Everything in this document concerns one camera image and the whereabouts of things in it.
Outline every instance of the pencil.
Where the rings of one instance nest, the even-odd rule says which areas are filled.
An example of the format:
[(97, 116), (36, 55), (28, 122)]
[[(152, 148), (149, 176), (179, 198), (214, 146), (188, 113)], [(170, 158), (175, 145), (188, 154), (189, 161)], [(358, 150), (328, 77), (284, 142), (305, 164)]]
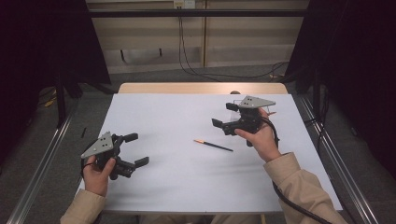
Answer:
[(204, 140), (194, 140), (194, 141), (197, 142), (197, 143), (201, 143), (201, 144), (205, 144), (205, 145), (211, 146), (211, 147), (217, 147), (217, 148), (221, 148), (221, 149), (224, 149), (224, 150), (227, 150), (227, 151), (233, 151), (232, 149), (229, 149), (227, 147), (221, 147), (221, 146), (218, 146), (218, 145), (215, 145), (215, 144), (212, 144), (212, 143), (208, 143), (208, 142), (206, 142)]

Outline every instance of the white paper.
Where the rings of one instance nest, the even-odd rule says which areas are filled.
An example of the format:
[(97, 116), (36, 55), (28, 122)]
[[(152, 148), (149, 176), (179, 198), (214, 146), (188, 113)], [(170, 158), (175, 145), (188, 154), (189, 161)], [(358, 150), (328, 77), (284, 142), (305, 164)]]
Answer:
[[(120, 157), (149, 164), (131, 178), (110, 180), (105, 211), (170, 213), (264, 213), (281, 211), (264, 161), (246, 140), (225, 135), (212, 119), (234, 117), (226, 103), (246, 95), (116, 94), (102, 133), (138, 133), (121, 145)], [(287, 94), (253, 95), (276, 101), (270, 117), (282, 153), (293, 151), (301, 167), (318, 176), (334, 207), (342, 207), (306, 131), (297, 107)], [(198, 144), (193, 139), (228, 147), (233, 152)]]

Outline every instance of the human hand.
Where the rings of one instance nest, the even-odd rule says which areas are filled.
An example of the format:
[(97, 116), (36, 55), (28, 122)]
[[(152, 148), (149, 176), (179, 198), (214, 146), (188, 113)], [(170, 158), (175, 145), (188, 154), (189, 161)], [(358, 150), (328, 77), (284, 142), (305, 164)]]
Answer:
[(91, 165), (87, 165), (83, 170), (85, 190), (106, 197), (108, 176), (113, 171), (116, 160), (110, 158), (102, 171), (95, 165), (95, 160), (95, 156), (89, 157), (87, 164)]
[[(259, 112), (262, 117), (268, 119), (268, 114), (264, 109), (259, 108)], [(248, 133), (241, 129), (235, 129), (235, 133), (248, 140), (256, 148), (259, 156), (266, 162), (281, 156), (274, 140), (273, 130), (268, 124), (263, 123), (256, 133)]]

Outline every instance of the sleeve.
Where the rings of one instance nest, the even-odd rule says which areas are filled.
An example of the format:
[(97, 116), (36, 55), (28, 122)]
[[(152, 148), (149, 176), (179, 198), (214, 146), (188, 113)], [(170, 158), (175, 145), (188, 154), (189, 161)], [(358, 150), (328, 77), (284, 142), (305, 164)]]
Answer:
[[(276, 160), (269, 161), (264, 165), (264, 168), (279, 190), (290, 201), (331, 223), (346, 223), (334, 209), (329, 194), (322, 188), (318, 178), (300, 168), (294, 153), (288, 153)], [(279, 203), (288, 224), (317, 223), (314, 219), (289, 207), (283, 201), (279, 200)]]
[(105, 207), (106, 198), (85, 189), (78, 191), (66, 213), (61, 217), (62, 224), (91, 224)]

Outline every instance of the wall outlet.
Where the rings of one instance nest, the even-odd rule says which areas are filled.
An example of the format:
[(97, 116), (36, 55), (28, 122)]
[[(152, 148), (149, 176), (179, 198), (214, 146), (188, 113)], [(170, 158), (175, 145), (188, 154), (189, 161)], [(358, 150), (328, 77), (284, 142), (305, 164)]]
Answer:
[(184, 8), (195, 9), (195, 0), (184, 0)]
[(174, 0), (174, 9), (184, 8), (184, 0)]

